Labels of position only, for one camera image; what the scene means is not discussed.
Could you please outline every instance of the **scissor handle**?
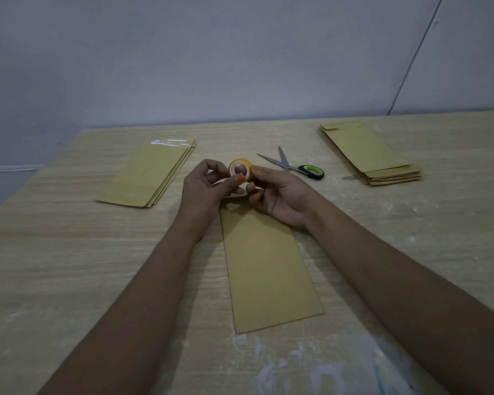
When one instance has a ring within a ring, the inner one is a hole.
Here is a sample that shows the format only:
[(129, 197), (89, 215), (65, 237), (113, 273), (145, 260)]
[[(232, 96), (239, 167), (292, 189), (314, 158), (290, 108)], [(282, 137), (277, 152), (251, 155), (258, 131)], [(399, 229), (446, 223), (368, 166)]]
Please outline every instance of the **scissor handle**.
[(324, 171), (313, 165), (300, 165), (298, 170), (310, 179), (322, 180), (324, 178)]

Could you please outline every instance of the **wood grain surface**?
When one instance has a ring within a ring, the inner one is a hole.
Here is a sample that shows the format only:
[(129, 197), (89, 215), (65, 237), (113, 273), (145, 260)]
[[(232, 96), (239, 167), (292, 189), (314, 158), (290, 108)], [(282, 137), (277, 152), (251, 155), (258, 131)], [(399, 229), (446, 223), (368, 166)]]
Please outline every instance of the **wood grain surface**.
[[(379, 188), (354, 179), (318, 129), (342, 120), (82, 131), (0, 207), (0, 394), (35, 393), (85, 336), (171, 224), (201, 159), (269, 166), (256, 153), (278, 157), (278, 145), (290, 163), (324, 169), (308, 183), (344, 212), (494, 309), (494, 112), (362, 118), (424, 170), (420, 182)], [(135, 147), (169, 136), (198, 146), (156, 206), (93, 201)], [(314, 240), (294, 234), (325, 315), (235, 335), (216, 219), (195, 249), (153, 393), (442, 392)]]

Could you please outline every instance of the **hand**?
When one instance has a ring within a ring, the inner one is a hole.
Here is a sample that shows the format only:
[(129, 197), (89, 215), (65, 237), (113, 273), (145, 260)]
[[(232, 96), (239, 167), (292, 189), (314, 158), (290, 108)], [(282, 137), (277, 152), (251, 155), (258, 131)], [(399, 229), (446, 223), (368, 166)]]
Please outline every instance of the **hand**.
[(305, 228), (313, 199), (320, 195), (290, 172), (260, 166), (253, 166), (252, 171), (254, 180), (246, 188), (250, 204), (282, 223)]
[(201, 161), (183, 181), (175, 223), (189, 230), (199, 241), (216, 218), (220, 201), (231, 193), (243, 194), (244, 190), (238, 186), (244, 181), (241, 174), (231, 177), (229, 169), (217, 160)]

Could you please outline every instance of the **person's right hand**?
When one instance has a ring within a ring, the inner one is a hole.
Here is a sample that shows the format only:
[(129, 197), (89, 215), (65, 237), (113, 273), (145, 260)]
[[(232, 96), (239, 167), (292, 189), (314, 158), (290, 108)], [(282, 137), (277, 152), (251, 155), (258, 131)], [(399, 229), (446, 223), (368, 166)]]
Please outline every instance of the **person's right hand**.
[(250, 204), (282, 223), (305, 228), (319, 194), (288, 171), (261, 166), (253, 166), (252, 171), (254, 179), (246, 187)]

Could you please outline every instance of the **yellow tape roll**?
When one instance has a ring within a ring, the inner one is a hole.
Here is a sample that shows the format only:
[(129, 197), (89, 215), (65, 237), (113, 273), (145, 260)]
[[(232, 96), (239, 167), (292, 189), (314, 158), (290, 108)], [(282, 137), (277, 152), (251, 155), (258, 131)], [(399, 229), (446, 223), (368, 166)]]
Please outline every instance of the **yellow tape roll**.
[(236, 169), (240, 166), (245, 167), (247, 173), (244, 175), (245, 176), (245, 181), (248, 182), (252, 179), (252, 163), (250, 160), (245, 159), (245, 158), (238, 158), (235, 159), (231, 162), (229, 165), (229, 171), (231, 172), (231, 176), (237, 175), (238, 172)]

